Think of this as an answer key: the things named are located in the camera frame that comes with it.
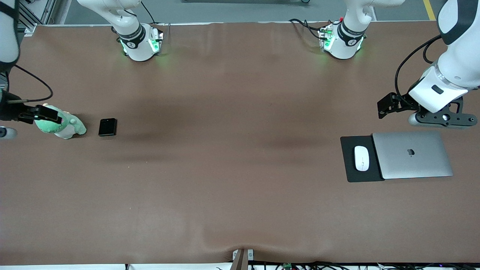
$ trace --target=wires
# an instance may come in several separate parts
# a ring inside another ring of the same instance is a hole
[[[415,50],[413,50],[413,52],[411,52],[402,62],[401,64],[398,66],[397,70],[396,70],[396,73],[395,73],[395,91],[396,91],[396,94],[402,99],[403,102],[405,102],[406,104],[408,104],[410,107],[414,108],[416,106],[413,106],[410,102],[406,101],[403,96],[400,94],[400,90],[398,89],[398,74],[400,73],[400,69],[402,69],[403,65],[419,50],[421,50],[423,47],[427,46],[428,44],[431,44],[433,43],[434,41],[436,41],[438,38],[440,37],[440,35],[430,39],[429,41],[423,43],[422,45],[420,45],[418,48],[416,48]]]
[[[313,26],[308,25],[307,20],[305,20],[305,21],[302,22],[302,21],[299,20],[299,19],[290,19],[290,20],[288,20],[288,21],[291,22],[291,23],[297,22],[297,23],[301,24],[303,27],[308,28],[308,30],[310,31],[310,33],[311,33],[314,37],[316,37],[316,38],[318,38],[318,39],[321,39],[321,40],[327,40],[327,39],[324,38],[324,37],[319,37],[319,36],[317,36],[313,31],[320,31],[320,29],[322,29],[322,28],[324,28],[324,27],[326,27],[326,26],[328,26],[328,25],[339,25],[339,24],[341,23],[341,22],[333,23],[332,21],[328,20],[328,24],[327,24],[327,25],[322,26],[322,27],[320,27],[320,28],[316,28],[316,27],[313,27]]]
[[[144,9],[147,11],[148,15],[150,15],[150,18],[152,19],[152,23],[153,23],[153,24],[158,24],[158,22],[156,22],[156,21],[153,19],[153,16],[152,16],[152,14],[150,13],[150,11],[148,10],[148,8],[145,7],[145,4],[143,3],[143,1],[141,1],[140,3],[142,3],[142,6],[143,6]]]
[[[125,11],[126,13],[128,13],[128,14],[130,14],[130,15],[132,15],[132,16],[135,16],[135,17],[137,16],[136,14],[131,13],[130,11],[128,11],[128,10],[126,10],[126,9],[123,9],[123,11]]]
[[[44,100],[47,100],[49,98],[51,98],[53,96],[53,90],[52,88],[46,83],[44,82],[42,79],[38,78],[37,76],[35,76],[35,74],[31,73],[30,71],[24,69],[23,67],[19,66],[19,65],[15,65],[15,67],[17,67],[19,70],[27,73],[28,75],[34,77],[35,79],[37,79],[39,82],[41,82],[43,85],[45,85],[48,90],[50,91],[50,95],[46,98],[39,98],[39,99],[21,99],[21,100],[9,100],[8,103],[10,104],[13,104],[13,103],[27,103],[27,102],[39,102],[39,101],[44,101]]]
[[[366,264],[356,264],[356,263],[342,263],[342,265],[326,262],[326,261],[316,261],[316,262],[307,262],[307,263],[279,263],[279,262],[269,262],[269,261],[249,261],[249,266],[254,265],[263,265],[263,269],[267,269],[267,265],[275,266],[275,270],[283,269],[292,269],[292,270],[350,270],[352,267],[362,267],[363,270],[369,270],[369,266],[373,266],[373,269],[380,270],[425,270],[428,267],[443,267],[443,268],[454,268],[454,270],[475,270],[474,267],[478,267],[478,264],[474,266],[466,264],[452,264],[452,263],[421,263],[421,264],[408,264],[408,263],[366,263]]]
[[[427,46],[425,46],[425,48],[423,49],[423,60],[425,60],[425,62],[429,63],[429,64],[432,64],[433,61],[430,61],[428,60],[427,58],[427,51],[428,51],[428,48],[430,47],[431,44],[433,44],[435,41],[441,39],[442,37],[440,35],[436,36],[435,39],[430,42],[429,44],[427,44]]]
[[[299,20],[299,19],[291,19],[291,20],[289,20],[289,22],[298,22],[298,23],[300,23],[303,27],[308,28],[308,30],[310,31],[310,33],[311,33],[314,37],[316,37],[316,38],[318,38],[318,39],[321,39],[321,40],[326,40],[326,38],[324,38],[324,37],[319,37],[319,36],[317,36],[317,35],[314,33],[314,31],[319,31],[320,28],[316,28],[316,27],[312,27],[312,26],[308,25],[307,20],[305,20],[305,21],[302,22],[302,21]]]
[[[7,90],[6,90],[6,92],[9,92],[10,91],[10,74],[8,73],[8,71],[5,71],[5,77],[7,77]]]

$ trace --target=black phone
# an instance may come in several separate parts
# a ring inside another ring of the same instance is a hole
[[[100,120],[99,136],[114,136],[117,134],[117,119],[106,118]]]

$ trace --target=green plush toy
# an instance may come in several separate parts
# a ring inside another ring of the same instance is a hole
[[[85,125],[75,115],[71,115],[69,112],[62,111],[48,103],[43,104],[43,106],[58,111],[58,116],[62,118],[62,122],[61,124],[57,124],[51,121],[35,120],[36,126],[41,131],[45,133],[54,133],[58,137],[64,139],[70,139],[73,134],[83,135],[87,132]]]

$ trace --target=yellow floor line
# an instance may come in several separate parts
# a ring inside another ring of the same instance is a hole
[[[435,14],[433,13],[432,5],[430,4],[430,0],[423,0],[423,4],[425,5],[425,9],[427,10],[428,18],[431,21],[435,21]]]

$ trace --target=white robotic arm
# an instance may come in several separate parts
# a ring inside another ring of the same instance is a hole
[[[146,61],[160,52],[163,33],[148,24],[141,24],[132,8],[140,0],[78,0],[112,24],[120,37],[125,54],[135,61]]]
[[[377,103],[380,119],[391,112],[416,110],[408,119],[415,126],[464,129],[477,124],[475,115],[462,112],[462,96],[480,86],[480,0],[448,0],[437,23],[447,51],[407,94],[390,93]]]
[[[0,72],[13,67],[20,55],[17,24],[18,1],[0,0]]]
[[[371,7],[396,7],[405,0],[345,0],[347,13],[343,21],[333,23],[320,32],[321,47],[333,57],[351,58],[360,49],[363,34],[372,21]]]
[[[448,46],[409,94],[430,112],[438,112],[480,86],[480,1],[448,0],[438,28]]]

